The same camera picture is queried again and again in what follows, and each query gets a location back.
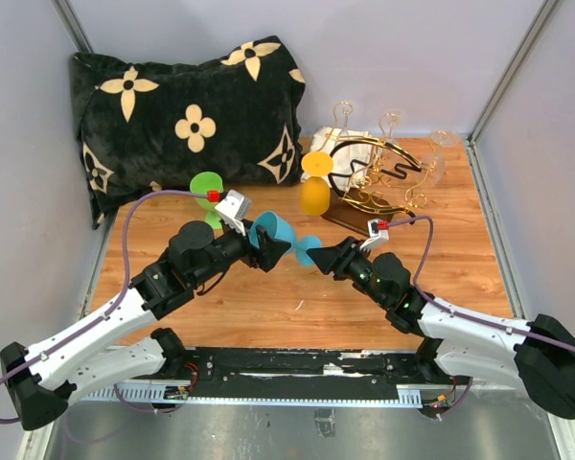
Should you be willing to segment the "gold and black wine glass rack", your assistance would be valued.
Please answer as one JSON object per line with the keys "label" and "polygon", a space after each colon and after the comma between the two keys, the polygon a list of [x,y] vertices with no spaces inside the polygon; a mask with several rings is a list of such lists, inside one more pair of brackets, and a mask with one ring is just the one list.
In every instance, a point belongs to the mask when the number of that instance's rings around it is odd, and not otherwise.
{"label": "gold and black wine glass rack", "polygon": [[[354,111],[354,106],[347,101],[337,103],[333,107],[331,128],[335,128],[335,114],[342,105],[349,105]],[[380,145],[380,135],[375,136],[367,131],[348,130],[350,137],[337,142],[329,154],[332,159],[340,149],[350,145],[368,144],[372,148]],[[382,169],[379,172],[375,169],[372,152],[367,164],[353,160],[352,163],[359,164],[360,168],[352,169],[345,191],[340,191],[336,187],[333,172],[330,172],[324,177],[331,190],[330,207],[321,215],[322,219],[365,235],[368,233],[367,221],[369,219],[390,220],[397,215],[413,218],[418,211],[426,207],[428,202],[426,192],[432,188],[425,188],[422,185],[421,159],[427,153],[422,157],[417,157],[401,144],[398,147],[389,143],[383,146],[400,153],[404,161],[396,164],[393,170]]]}

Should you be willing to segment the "tall clear champagne flute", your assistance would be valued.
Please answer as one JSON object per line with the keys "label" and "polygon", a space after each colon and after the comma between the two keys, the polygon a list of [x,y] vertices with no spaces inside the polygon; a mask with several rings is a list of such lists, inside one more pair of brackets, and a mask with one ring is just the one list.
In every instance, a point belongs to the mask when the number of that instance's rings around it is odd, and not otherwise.
{"label": "tall clear champagne flute", "polygon": [[425,188],[433,188],[442,180],[446,172],[445,154],[457,146],[459,136],[454,131],[439,128],[430,132],[428,142],[431,152],[421,159],[421,182]]}

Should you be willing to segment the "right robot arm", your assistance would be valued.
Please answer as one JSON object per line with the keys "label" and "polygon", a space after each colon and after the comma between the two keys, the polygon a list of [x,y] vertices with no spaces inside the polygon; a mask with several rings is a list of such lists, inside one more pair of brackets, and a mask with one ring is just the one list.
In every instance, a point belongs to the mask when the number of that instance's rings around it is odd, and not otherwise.
{"label": "right robot arm", "polygon": [[394,328],[422,338],[414,362],[424,382],[484,380],[575,419],[575,336],[555,317],[504,318],[458,307],[418,289],[395,254],[370,260],[352,238],[308,254],[323,274],[348,280],[369,297]]}

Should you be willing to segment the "short clear wine glass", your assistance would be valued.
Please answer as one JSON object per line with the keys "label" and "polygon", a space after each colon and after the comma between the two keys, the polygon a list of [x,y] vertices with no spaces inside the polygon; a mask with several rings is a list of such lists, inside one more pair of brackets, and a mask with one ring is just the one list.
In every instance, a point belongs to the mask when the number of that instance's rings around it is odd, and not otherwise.
{"label": "short clear wine glass", "polygon": [[395,137],[395,130],[401,124],[403,112],[399,109],[390,109],[379,118],[379,136],[380,145],[372,148],[372,154],[375,159],[375,169],[381,171],[387,169],[393,170],[395,165],[404,161],[404,157],[395,150],[387,149],[383,144],[392,144],[398,147],[399,141]]}

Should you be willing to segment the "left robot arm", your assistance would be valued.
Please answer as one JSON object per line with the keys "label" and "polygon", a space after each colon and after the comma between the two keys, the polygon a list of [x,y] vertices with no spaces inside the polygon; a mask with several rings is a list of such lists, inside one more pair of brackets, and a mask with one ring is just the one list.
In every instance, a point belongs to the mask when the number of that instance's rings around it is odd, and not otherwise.
{"label": "left robot arm", "polygon": [[253,222],[242,230],[227,228],[219,237],[203,221],[186,223],[159,259],[101,308],[33,345],[13,342],[1,350],[1,383],[15,422],[35,430],[110,384],[157,372],[168,380],[179,377],[186,356],[169,329],[122,352],[106,347],[192,301],[207,281],[226,274],[233,264],[268,272],[290,249],[288,240]]}

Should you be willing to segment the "yellow plastic goblet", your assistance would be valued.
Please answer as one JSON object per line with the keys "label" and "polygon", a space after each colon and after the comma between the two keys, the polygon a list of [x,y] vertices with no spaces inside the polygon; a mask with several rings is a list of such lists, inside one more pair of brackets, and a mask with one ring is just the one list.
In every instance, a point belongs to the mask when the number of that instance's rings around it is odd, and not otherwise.
{"label": "yellow plastic goblet", "polygon": [[309,176],[302,185],[300,206],[310,216],[321,216],[330,207],[331,190],[324,177],[333,171],[334,161],[321,150],[307,153],[301,162],[303,171]]}

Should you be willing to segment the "brown tinted clear goblet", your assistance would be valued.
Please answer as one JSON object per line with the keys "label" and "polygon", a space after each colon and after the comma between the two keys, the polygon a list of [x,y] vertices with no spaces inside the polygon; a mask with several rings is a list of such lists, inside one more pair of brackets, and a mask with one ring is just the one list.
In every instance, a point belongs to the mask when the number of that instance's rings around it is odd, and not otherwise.
{"label": "brown tinted clear goblet", "polygon": [[349,115],[352,111],[353,109],[349,105],[342,105],[335,114],[336,133],[334,137],[337,142],[347,140],[350,137],[348,124]]}

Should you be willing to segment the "blue plastic goblet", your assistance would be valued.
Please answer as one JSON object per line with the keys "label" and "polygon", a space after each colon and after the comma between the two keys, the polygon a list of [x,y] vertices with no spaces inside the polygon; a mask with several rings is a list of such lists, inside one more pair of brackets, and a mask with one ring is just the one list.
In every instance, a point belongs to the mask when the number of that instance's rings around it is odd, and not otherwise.
{"label": "blue plastic goblet", "polygon": [[314,235],[307,235],[302,239],[298,239],[293,226],[285,219],[281,218],[274,212],[266,211],[258,215],[253,221],[249,230],[249,241],[254,247],[259,248],[260,244],[256,229],[263,228],[266,233],[273,239],[288,242],[290,248],[289,253],[293,253],[297,262],[302,266],[313,266],[314,261],[308,254],[308,250],[312,248],[320,248],[322,246],[321,240]]}

